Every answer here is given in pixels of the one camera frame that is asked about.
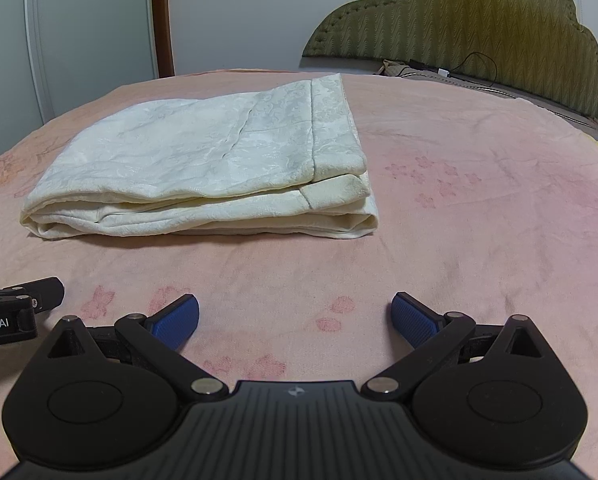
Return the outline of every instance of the bed sheet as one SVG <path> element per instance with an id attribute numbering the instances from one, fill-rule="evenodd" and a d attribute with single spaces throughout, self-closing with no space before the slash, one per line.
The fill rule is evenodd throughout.
<path id="1" fill-rule="evenodd" d="M 66 314 L 111 324 L 192 292 L 183 355 L 235 381 L 352 378 L 409 351 L 386 307 L 405 290 L 477 322 L 532 317 L 586 399 L 575 462 L 598 479 L 598 147 L 525 100 L 435 82 L 344 75 L 367 155 L 379 229 L 306 235 L 35 238 L 24 196 L 80 130 L 124 107 L 269 89 L 316 74 L 216 72 L 114 90 L 0 156 L 0 287 L 58 276 Z M 0 347 L 2 402 L 39 340 Z M 0 474 L 15 457 L 0 424 Z"/>

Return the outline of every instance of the black cable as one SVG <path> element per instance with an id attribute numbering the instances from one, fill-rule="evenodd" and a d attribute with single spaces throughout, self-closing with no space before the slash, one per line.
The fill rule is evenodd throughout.
<path id="1" fill-rule="evenodd" d="M 495 60 L 492 59 L 492 57 L 488 56 L 488 54 L 484 54 L 483 52 L 478 52 L 476 50 L 473 50 L 470 54 L 468 54 L 468 56 L 464 57 L 464 60 L 459 65 L 455 66 L 454 69 L 450 70 L 450 72 L 454 72 L 458 68 L 463 67 L 464 63 L 466 63 L 466 61 L 468 61 L 468 58 L 470 58 L 471 56 L 473 56 L 475 54 L 477 56 L 487 57 L 488 59 L 490 59 L 492 61 L 492 64 L 495 65 L 495 77 L 494 77 L 494 79 L 492 80 L 492 82 L 487 87 L 487 88 L 490 88 L 492 85 L 495 84 L 495 81 L 497 80 L 497 75 L 498 75 L 499 71 L 497 69 L 497 63 L 495 63 Z M 481 57 L 479 57 L 478 59 L 481 60 L 481 62 L 484 64 L 484 67 L 486 67 L 486 70 L 489 72 L 489 75 L 490 75 L 490 71 L 488 70 L 488 66 L 486 65 L 486 62 Z"/>

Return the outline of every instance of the folded blanket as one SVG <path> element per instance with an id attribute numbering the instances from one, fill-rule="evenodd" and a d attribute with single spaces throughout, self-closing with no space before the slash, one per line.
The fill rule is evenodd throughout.
<path id="1" fill-rule="evenodd" d="M 150 101 L 80 132 L 27 197 L 43 238 L 377 228 L 341 75 L 265 92 Z"/>

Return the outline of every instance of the metal screw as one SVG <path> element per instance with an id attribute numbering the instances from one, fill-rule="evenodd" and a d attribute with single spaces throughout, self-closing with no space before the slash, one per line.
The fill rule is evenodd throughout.
<path id="1" fill-rule="evenodd" d="M 190 388 L 192 388 L 192 391 L 195 393 L 211 395 L 220 391 L 223 388 L 223 383 L 212 377 L 204 377 L 193 381 L 192 384 L 190 384 Z"/>
<path id="2" fill-rule="evenodd" d="M 375 377 L 370 379 L 366 386 L 378 394 L 390 394 L 399 388 L 399 383 L 390 377 Z"/>
<path id="3" fill-rule="evenodd" d="M 146 317 L 145 317 L 144 314 L 128 314 L 125 317 L 127 317 L 128 319 L 138 319 L 138 320 L 141 320 L 141 321 L 143 321 L 144 319 L 146 319 Z"/>

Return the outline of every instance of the bed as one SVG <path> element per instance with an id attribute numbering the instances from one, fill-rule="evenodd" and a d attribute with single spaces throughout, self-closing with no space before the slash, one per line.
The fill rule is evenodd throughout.
<path id="1" fill-rule="evenodd" d="M 523 99 L 422 80 L 344 75 L 380 212 L 357 240 L 306 235 L 58 241 L 18 224 L 26 194 L 80 130 L 124 107 L 269 89 L 318 74 L 226 71 L 124 86 L 0 156 L 0 288 L 58 276 L 63 304 L 37 340 L 0 347 L 2 402 L 61 316 L 90 326 L 192 292 L 183 355 L 231 386 L 352 378 L 409 352 L 386 307 L 405 290 L 500 324 L 528 314 L 588 404 L 575 462 L 598 479 L 598 145 Z M 0 475 L 16 462 L 0 424 Z"/>

